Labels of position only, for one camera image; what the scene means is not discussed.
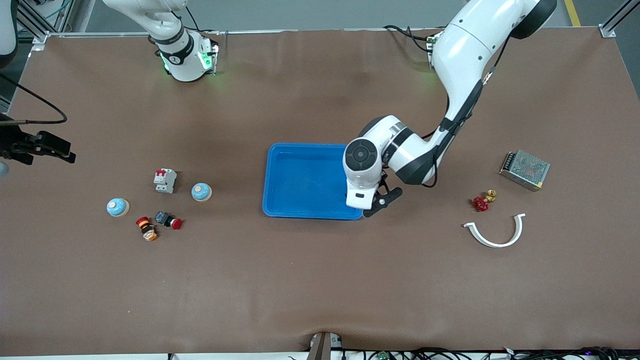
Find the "white curved handle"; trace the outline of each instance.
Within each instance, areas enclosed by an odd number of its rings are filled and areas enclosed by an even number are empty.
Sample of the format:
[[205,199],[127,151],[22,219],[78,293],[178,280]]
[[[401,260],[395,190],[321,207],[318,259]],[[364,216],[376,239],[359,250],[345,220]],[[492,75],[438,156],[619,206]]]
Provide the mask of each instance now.
[[516,241],[518,241],[518,239],[520,238],[520,235],[522,235],[522,218],[524,216],[525,216],[524,214],[520,214],[513,217],[513,219],[516,220],[516,232],[511,238],[511,240],[509,240],[509,242],[504,244],[492,243],[489,240],[485,239],[484,236],[480,235],[480,232],[478,231],[478,228],[476,227],[475,222],[468,222],[463,226],[468,227],[469,230],[471,231],[471,235],[473,235],[476,238],[476,240],[480,241],[480,243],[483,245],[486,245],[488,247],[496,247],[496,248],[507,247],[507,246],[513,245]]

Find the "perforated metal case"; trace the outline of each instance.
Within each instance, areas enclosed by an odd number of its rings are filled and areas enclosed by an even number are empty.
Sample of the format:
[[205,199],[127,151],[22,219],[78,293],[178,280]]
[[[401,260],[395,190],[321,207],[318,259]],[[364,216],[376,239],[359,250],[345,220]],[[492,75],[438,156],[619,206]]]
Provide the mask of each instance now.
[[500,175],[537,192],[542,189],[542,183],[547,176],[549,166],[549,163],[518,150],[518,152],[507,154],[500,169]]

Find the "brown tabletop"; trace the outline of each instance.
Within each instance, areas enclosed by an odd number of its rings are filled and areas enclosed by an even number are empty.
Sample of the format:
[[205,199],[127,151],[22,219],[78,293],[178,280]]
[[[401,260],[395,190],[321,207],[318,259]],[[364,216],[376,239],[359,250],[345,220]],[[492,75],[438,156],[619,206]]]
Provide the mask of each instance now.
[[[389,113],[429,132],[446,97],[425,54],[382,31],[219,40],[219,74],[195,83],[145,38],[33,53],[22,83],[70,120],[23,129],[70,140],[77,163],[12,162],[0,181],[1,355],[300,350],[318,331],[370,349],[639,347],[640,102],[614,39],[511,41],[438,185],[352,222],[263,214],[267,150],[347,143]],[[55,116],[25,94],[11,115]],[[542,191],[497,174],[518,149],[551,164]],[[179,173],[173,195],[154,191],[161,167]],[[190,197],[200,181],[209,202]],[[106,213],[113,197],[128,215]],[[159,210],[183,229],[147,243],[135,220]],[[461,226],[506,241],[519,213],[506,249]]]

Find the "blue tray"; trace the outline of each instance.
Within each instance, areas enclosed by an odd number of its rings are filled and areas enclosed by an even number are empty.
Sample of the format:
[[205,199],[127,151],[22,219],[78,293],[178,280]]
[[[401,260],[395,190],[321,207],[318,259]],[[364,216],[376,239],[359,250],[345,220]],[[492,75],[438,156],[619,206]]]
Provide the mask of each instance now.
[[346,145],[275,143],[269,149],[262,210],[271,217],[357,220],[345,203]]

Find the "blue cable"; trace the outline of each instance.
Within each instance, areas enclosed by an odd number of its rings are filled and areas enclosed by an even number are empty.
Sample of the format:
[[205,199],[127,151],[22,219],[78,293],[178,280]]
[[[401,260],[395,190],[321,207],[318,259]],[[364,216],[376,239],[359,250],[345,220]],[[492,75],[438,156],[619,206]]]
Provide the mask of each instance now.
[[61,12],[62,9],[66,8],[67,5],[69,5],[70,2],[71,2],[71,0],[66,0],[64,3],[62,3],[62,6],[60,8],[58,8],[56,11],[52,12],[49,16],[46,16],[45,19],[48,19],[48,18],[52,17],[53,15],[56,15],[57,13]]

